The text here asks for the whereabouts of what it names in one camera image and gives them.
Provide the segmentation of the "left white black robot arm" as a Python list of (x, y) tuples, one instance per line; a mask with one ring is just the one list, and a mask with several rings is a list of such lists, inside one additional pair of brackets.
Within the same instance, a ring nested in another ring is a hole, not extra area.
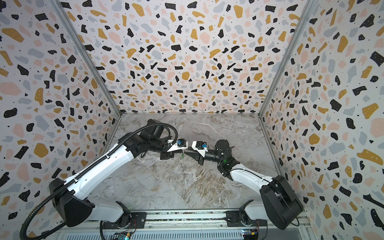
[(121, 202), (97, 203), (88, 199), (89, 194), (107, 177), (126, 163), (147, 152), (161, 154), (162, 160), (174, 157), (188, 148), (188, 142), (180, 139), (175, 127), (156, 120), (121, 137), (102, 157), (66, 180), (50, 183), (53, 205), (68, 227), (85, 221), (114, 223), (118, 228), (132, 224), (131, 211)]

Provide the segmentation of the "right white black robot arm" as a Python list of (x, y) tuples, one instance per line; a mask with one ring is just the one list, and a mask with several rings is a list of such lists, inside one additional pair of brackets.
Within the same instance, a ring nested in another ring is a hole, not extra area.
[(257, 220), (265, 220), (284, 230), (297, 221), (304, 210), (301, 201), (283, 176), (270, 177), (247, 168), (233, 157), (232, 147), (227, 140), (217, 141), (213, 149), (205, 142), (194, 141), (185, 153), (201, 166), (206, 161), (216, 163), (223, 177), (240, 183), (261, 196), (260, 204), (253, 200), (247, 201), (239, 208), (237, 216), (228, 218), (229, 222), (252, 226)]

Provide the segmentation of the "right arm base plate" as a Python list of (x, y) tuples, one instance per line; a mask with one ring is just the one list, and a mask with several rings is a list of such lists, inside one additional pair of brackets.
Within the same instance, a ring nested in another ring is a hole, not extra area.
[(248, 217), (245, 211), (240, 210), (226, 211), (225, 214), (226, 216), (224, 220), (227, 222), (228, 227), (265, 227), (268, 221), (268, 218), (266, 216), (262, 216), (261, 218), (257, 218), (256, 220), (251, 220), (251, 218)]

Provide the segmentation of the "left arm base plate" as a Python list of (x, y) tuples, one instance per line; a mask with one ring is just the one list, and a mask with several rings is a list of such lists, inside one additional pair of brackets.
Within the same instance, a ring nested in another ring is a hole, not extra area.
[(104, 222), (103, 230), (137, 230), (145, 227), (147, 220), (146, 212), (131, 212), (123, 214), (117, 222)]

